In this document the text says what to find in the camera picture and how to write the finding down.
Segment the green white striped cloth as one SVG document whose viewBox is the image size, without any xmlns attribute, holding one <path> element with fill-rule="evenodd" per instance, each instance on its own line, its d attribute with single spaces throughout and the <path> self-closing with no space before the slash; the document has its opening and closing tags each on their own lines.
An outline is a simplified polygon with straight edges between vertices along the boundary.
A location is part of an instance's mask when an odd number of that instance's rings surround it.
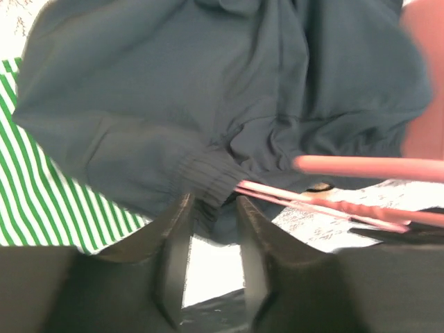
<svg viewBox="0 0 444 333">
<path fill-rule="evenodd" d="M 1 245 L 97 253 L 148 224 L 64 176 L 12 121 L 20 58 L 1 61 Z"/>
</svg>

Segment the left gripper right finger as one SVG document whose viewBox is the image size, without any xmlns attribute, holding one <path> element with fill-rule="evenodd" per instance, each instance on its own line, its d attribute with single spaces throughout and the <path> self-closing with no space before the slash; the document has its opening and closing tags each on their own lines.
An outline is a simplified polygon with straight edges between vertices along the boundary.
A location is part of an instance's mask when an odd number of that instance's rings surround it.
<svg viewBox="0 0 444 333">
<path fill-rule="evenodd" d="M 337 263 L 270 222 L 245 196 L 237 225 L 252 332 L 335 332 Z"/>
</svg>

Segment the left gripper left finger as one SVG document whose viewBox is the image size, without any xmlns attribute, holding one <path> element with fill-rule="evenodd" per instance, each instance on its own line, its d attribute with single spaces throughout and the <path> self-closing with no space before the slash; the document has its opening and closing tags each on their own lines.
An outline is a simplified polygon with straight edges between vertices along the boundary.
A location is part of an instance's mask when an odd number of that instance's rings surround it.
<svg viewBox="0 0 444 333">
<path fill-rule="evenodd" d="M 119 308 L 150 316 L 152 307 L 169 327 L 180 326 L 194 203 L 193 195 L 184 195 L 154 221 L 98 254 L 121 289 Z"/>
</svg>

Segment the dark navy shorts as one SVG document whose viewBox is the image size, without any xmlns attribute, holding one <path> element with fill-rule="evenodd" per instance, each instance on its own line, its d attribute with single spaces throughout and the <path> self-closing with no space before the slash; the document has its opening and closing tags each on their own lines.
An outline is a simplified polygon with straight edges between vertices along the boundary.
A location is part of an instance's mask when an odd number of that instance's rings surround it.
<svg viewBox="0 0 444 333">
<path fill-rule="evenodd" d="M 154 219 L 195 195 L 195 233 L 237 242 L 242 180 L 294 192 L 300 155 L 400 157 L 425 62 L 400 1 L 54 1 L 14 122 L 68 176 Z"/>
</svg>

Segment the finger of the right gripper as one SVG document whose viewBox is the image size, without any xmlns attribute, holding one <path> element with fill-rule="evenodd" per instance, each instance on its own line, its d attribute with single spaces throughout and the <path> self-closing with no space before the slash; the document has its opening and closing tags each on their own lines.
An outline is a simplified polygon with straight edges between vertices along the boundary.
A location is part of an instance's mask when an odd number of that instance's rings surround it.
<svg viewBox="0 0 444 333">
<path fill-rule="evenodd" d="M 348 232 L 375 239 L 386 244 L 440 244 L 443 245 L 443 227 L 421 224 L 412 221 L 406 232 L 394 232 L 376 229 L 350 228 Z"/>
</svg>

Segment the pink divided tray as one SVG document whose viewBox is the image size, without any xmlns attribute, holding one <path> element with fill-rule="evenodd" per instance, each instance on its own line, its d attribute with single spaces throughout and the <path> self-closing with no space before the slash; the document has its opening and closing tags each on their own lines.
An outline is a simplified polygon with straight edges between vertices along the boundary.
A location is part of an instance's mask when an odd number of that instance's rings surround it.
<svg viewBox="0 0 444 333">
<path fill-rule="evenodd" d="M 443 160 L 443 2 L 412 1 L 402 23 L 425 62 L 425 100 L 421 115 L 408 125 L 402 155 Z"/>
</svg>

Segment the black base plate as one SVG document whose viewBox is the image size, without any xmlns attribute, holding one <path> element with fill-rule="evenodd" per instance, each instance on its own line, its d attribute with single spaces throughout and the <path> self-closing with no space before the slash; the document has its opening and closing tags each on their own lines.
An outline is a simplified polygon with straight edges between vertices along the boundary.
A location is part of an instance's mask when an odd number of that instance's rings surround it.
<svg viewBox="0 0 444 333">
<path fill-rule="evenodd" d="M 182 309 L 183 333 L 250 332 L 244 289 L 238 289 Z"/>
</svg>

